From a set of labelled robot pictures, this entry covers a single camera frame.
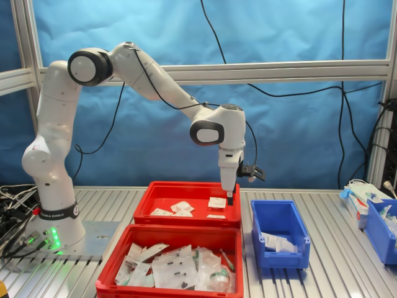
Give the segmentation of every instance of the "blue bin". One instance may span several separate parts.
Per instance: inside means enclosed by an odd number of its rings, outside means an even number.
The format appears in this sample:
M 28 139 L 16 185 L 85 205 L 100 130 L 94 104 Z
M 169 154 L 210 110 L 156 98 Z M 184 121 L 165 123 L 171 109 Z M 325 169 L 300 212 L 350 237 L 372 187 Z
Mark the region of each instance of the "blue bin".
M 251 207 L 251 233 L 258 267 L 307 268 L 310 238 L 293 201 L 251 201 Z M 298 253 L 276 253 L 268 250 L 261 232 L 287 238 L 298 247 Z
M 389 212 L 397 215 L 397 201 L 394 199 L 382 200 L 383 203 L 373 203 L 368 200 L 367 227 L 365 233 L 372 243 L 383 264 L 397 264 L 396 237 L 379 215 L 379 211 L 391 205 Z

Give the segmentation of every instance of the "ribbed metal surface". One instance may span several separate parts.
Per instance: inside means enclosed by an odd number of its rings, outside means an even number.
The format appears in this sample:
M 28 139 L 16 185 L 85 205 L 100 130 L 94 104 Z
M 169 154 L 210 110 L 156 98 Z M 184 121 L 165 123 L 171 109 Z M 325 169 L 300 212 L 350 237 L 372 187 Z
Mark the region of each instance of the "ribbed metal surface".
M 76 198 L 84 220 L 120 221 L 105 255 L 109 257 L 133 213 L 143 187 L 79 187 Z M 379 297 L 397 298 L 397 266 L 384 266 L 367 236 L 354 221 L 336 191 L 243 189 L 241 213 L 244 239 L 244 293 L 255 298 Z M 252 247 L 253 199 L 294 200 L 311 237 L 307 270 L 258 270 Z M 10 297 L 96 296 L 95 280 L 105 261 L 67 259 L 13 260 L 0 270 Z

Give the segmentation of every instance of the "red crate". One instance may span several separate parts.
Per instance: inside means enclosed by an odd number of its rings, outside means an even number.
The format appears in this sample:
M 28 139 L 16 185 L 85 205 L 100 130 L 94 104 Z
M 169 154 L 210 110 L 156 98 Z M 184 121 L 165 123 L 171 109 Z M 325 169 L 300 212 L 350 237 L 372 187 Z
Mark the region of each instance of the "red crate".
M 240 228 L 240 187 L 236 184 L 236 193 L 233 194 L 233 205 L 223 209 L 214 209 L 208 206 L 210 197 L 227 199 L 226 192 L 220 183 L 208 182 L 152 182 L 143 195 L 136 211 L 136 224 L 151 225 L 180 225 L 195 227 L 231 227 Z M 180 201 L 188 202 L 194 210 L 193 217 L 156 216 L 150 214 L 155 208 L 172 211 L 171 206 Z M 207 216 L 224 215 L 225 219 L 209 219 Z
M 117 275 L 124 256 L 127 255 L 131 244 L 150 247 L 163 242 L 170 245 L 167 250 L 173 250 L 191 244 L 192 248 L 201 246 L 212 250 L 220 256 L 220 248 L 228 255 L 236 269 L 236 292 L 234 294 L 158 289 L 147 287 L 117 286 L 114 279 Z M 236 228 L 214 227 L 178 227 L 167 225 L 129 225 L 120 237 L 109 260 L 106 262 L 98 280 L 95 283 L 98 298 L 204 298 L 225 297 L 243 298 L 243 252 L 241 231 Z

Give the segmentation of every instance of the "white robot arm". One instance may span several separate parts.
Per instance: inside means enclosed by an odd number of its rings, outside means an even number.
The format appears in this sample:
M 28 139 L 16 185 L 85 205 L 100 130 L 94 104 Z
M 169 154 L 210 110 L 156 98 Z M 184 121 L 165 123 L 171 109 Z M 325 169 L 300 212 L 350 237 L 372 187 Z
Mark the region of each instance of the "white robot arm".
M 38 104 L 37 137 L 22 158 L 22 166 L 34 178 L 40 196 L 39 217 L 28 224 L 27 234 L 51 236 L 50 231 L 57 226 L 59 241 L 50 237 L 51 244 L 43 250 L 73 245 L 84 236 L 65 158 L 81 87 L 96 86 L 113 76 L 149 100 L 162 99 L 180 109 L 192 121 L 190 137 L 196 144 L 219 145 L 221 186 L 228 198 L 233 197 L 237 174 L 264 179 L 260 169 L 243 166 L 246 124 L 242 108 L 225 104 L 212 110 L 200 104 L 131 42 L 121 43 L 111 52 L 82 49 L 68 62 L 56 61 L 48 67 Z

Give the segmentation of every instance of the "white box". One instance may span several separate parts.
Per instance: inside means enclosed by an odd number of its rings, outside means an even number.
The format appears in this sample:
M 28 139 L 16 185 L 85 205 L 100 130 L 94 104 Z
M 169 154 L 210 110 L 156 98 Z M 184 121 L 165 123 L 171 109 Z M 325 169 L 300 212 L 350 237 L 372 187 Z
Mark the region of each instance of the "white box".
M 354 194 L 349 194 L 347 199 L 342 200 L 345 202 L 350 215 L 356 221 L 357 227 L 360 229 L 365 229 L 368 216 L 367 202 L 361 201 Z

